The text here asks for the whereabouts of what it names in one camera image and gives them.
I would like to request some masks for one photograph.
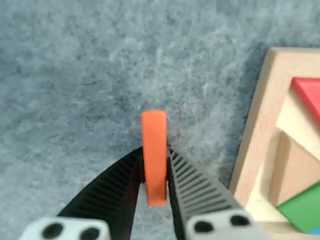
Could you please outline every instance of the gray carpet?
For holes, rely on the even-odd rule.
[[[2,0],[1,239],[139,147],[145,110],[227,186],[267,48],[319,46],[319,23],[318,0]],[[175,239],[143,188],[131,239]]]

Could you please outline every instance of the wooden block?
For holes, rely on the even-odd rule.
[[[167,203],[167,117],[161,110],[141,116],[144,176],[149,206]]]
[[[288,223],[268,200],[281,132],[320,159],[319,127],[291,88],[293,78],[320,78],[319,65],[320,48],[272,47],[265,56],[229,186],[256,221]]]
[[[319,181],[320,161],[282,131],[269,190],[271,203],[281,205]]]

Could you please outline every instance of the wooden puzzle board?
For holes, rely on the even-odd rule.
[[[320,78],[320,49],[274,47],[268,51],[229,187],[256,221],[269,226],[289,224],[267,200],[279,133],[284,131],[320,160],[320,128],[291,89],[294,77]],[[302,235],[300,239],[313,239]]]

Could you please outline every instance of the orange plastic piece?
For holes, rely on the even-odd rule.
[[[162,110],[141,116],[144,176],[149,206],[167,203],[167,116]]]
[[[320,126],[320,79],[294,77],[292,87]]]

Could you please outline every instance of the puzzle piece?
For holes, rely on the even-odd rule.
[[[319,205],[320,182],[279,205],[277,209],[301,232],[306,234],[319,234]]]
[[[282,131],[270,185],[270,202],[275,207],[281,205],[319,181],[320,161]]]

